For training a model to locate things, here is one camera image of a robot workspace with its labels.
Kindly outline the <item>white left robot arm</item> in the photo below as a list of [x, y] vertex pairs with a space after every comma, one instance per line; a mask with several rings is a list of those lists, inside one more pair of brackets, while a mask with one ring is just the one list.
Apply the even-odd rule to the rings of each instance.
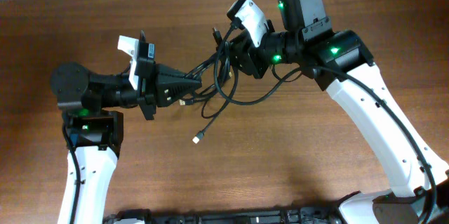
[[123, 142], [121, 109], [139, 107], [146, 120], [153, 120], [157, 108], [202, 86], [200, 77], [150, 59], [132, 60], [118, 74], [98, 74], [67, 62], [53, 71], [50, 83], [68, 149], [59, 223], [102, 222]]

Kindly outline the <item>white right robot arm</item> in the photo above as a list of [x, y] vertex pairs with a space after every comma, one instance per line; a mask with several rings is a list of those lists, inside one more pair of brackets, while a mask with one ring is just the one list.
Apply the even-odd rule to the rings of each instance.
[[232, 5], [228, 18], [241, 29], [229, 46], [232, 61], [257, 79], [277, 64], [298, 64], [349, 115], [389, 181], [385, 191], [346, 196], [328, 220], [446, 222], [448, 164], [398, 106], [360, 37], [351, 30], [334, 32], [322, 0], [277, 1], [283, 32], [274, 30], [253, 0]]

